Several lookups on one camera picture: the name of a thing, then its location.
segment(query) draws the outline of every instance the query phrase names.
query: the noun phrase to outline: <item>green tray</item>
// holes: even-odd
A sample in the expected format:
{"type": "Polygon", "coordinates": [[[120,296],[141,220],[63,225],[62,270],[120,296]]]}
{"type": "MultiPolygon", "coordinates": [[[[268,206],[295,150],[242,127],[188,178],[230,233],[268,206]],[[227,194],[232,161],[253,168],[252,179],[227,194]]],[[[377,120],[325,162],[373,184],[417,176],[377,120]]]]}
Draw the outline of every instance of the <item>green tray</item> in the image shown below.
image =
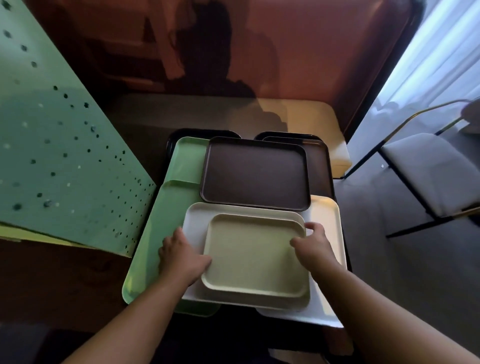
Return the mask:
{"type": "Polygon", "coordinates": [[[165,180],[200,183],[204,169],[208,139],[185,136],[178,140],[173,150],[165,180]]]}
{"type": "MultiPolygon", "coordinates": [[[[160,187],[123,283],[122,297],[126,303],[131,303],[158,277],[158,249],[163,238],[183,224],[187,209],[196,202],[201,202],[197,183],[171,180],[160,187]]],[[[219,308],[219,304],[182,300],[175,312],[211,316],[219,308]]]]}

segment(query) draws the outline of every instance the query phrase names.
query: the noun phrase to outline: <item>person's right arm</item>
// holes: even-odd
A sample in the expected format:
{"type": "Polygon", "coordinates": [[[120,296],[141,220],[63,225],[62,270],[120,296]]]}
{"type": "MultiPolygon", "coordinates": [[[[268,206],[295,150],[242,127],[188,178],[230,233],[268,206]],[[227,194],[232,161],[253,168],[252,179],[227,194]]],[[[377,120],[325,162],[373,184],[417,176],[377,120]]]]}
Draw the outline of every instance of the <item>person's right arm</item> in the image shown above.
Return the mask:
{"type": "Polygon", "coordinates": [[[480,364],[480,359],[371,288],[336,260],[321,224],[290,242],[369,363],[480,364]]]}

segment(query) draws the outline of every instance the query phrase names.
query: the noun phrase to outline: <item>brown leather backrest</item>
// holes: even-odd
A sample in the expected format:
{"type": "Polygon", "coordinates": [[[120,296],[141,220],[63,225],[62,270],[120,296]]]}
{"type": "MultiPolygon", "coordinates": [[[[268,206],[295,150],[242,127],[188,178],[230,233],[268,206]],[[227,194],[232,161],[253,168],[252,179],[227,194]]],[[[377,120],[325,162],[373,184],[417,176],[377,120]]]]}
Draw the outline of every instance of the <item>brown leather backrest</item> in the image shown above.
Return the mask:
{"type": "MultiPolygon", "coordinates": [[[[217,2],[220,7],[205,7],[211,11],[203,19],[205,30],[195,28],[197,18],[204,15],[192,4],[206,6],[207,0],[50,0],[71,18],[102,72],[125,81],[131,89],[216,96],[250,96],[251,90],[256,97],[323,101],[336,111],[342,130],[411,12],[409,0],[217,2]],[[203,49],[188,46],[185,51],[197,59],[182,58],[179,39],[198,42],[202,31],[216,32],[219,49],[229,42],[230,54],[225,53],[219,61],[211,54],[218,51],[215,46],[200,44],[197,48],[203,49]],[[227,78],[233,83],[241,81],[241,86],[228,84],[232,90],[227,87],[225,91],[223,85],[199,91],[191,83],[186,87],[182,80],[170,85],[169,80],[184,75],[182,63],[189,61],[218,61],[214,65],[219,73],[226,68],[227,78]],[[126,64],[123,69],[119,66],[122,62],[126,64]]],[[[39,8],[40,1],[28,3],[39,8]]],[[[34,14],[40,11],[31,8],[34,14]]],[[[39,20],[54,22],[55,18],[39,20]]]]}

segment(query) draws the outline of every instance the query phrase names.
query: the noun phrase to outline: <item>chair seat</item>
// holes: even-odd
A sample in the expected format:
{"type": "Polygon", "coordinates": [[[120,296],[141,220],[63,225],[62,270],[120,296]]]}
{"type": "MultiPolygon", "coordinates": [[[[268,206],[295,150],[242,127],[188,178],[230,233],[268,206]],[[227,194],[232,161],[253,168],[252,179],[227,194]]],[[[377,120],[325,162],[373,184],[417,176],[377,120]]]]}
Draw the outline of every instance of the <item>chair seat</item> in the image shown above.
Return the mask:
{"type": "Polygon", "coordinates": [[[438,216],[480,202],[480,171],[445,139],[421,133],[386,144],[382,152],[438,216]]]}
{"type": "Polygon", "coordinates": [[[247,139],[264,131],[313,134],[327,144],[334,178],[352,165],[335,112],[320,101],[127,94],[105,113],[113,124],[228,129],[247,139]]]}

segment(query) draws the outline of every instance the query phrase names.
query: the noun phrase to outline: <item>black chair leg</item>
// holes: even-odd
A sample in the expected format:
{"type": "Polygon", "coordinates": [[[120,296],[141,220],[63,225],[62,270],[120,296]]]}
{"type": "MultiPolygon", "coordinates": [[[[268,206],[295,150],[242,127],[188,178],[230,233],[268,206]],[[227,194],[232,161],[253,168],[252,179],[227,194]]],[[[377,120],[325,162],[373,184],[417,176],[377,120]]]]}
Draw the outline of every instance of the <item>black chair leg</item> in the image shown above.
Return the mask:
{"type": "Polygon", "coordinates": [[[453,219],[454,218],[452,216],[447,216],[445,218],[439,218],[435,221],[430,221],[430,222],[426,222],[424,224],[414,226],[413,228],[408,228],[408,229],[404,229],[404,230],[394,232],[393,234],[389,234],[386,237],[387,237],[387,239],[390,239],[390,238],[394,238],[394,237],[397,237],[397,236],[411,234],[413,232],[417,232],[417,231],[425,230],[425,229],[428,229],[428,228],[433,228],[434,226],[445,224],[446,222],[450,222],[453,219]]]}
{"type": "Polygon", "coordinates": [[[378,152],[378,150],[383,147],[383,145],[385,144],[385,142],[382,140],[380,143],[378,143],[375,147],[373,147],[373,149],[368,152],[362,159],[360,159],[360,161],[354,165],[349,171],[348,173],[342,177],[343,180],[345,180],[349,175],[351,175],[353,172],[355,172],[358,168],[360,168],[367,160],[370,159],[371,156],[373,156],[376,152],[378,152]]]}

